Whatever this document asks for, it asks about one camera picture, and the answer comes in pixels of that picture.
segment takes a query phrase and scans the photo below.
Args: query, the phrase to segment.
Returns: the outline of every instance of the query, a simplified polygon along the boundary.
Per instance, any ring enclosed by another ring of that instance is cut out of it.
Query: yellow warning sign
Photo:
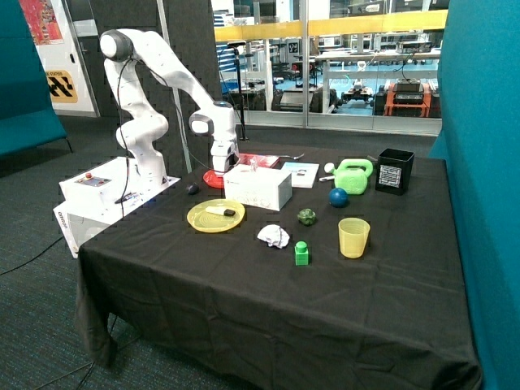
[[[46,71],[50,100],[53,103],[77,103],[78,95],[68,71]]]

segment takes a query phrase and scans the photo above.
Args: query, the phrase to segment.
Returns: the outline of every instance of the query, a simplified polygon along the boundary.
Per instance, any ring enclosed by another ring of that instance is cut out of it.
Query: barcode label
[[[382,165],[379,170],[379,184],[399,188],[401,183],[401,169]]]

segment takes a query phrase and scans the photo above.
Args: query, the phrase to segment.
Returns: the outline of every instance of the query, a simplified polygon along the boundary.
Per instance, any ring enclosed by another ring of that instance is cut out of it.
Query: green toy block
[[[298,241],[294,247],[294,259],[297,266],[309,265],[309,249],[304,241]]]

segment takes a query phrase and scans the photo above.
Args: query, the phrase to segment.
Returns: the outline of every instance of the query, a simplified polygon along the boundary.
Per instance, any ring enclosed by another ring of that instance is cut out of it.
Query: yellow cup
[[[365,250],[371,226],[359,218],[345,218],[338,223],[340,252],[346,258],[360,258]]]

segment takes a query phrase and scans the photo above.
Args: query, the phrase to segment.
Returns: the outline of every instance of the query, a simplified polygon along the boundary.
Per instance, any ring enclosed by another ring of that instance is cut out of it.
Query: glass window
[[[448,4],[233,0],[215,29],[224,97],[250,124],[435,135]]]

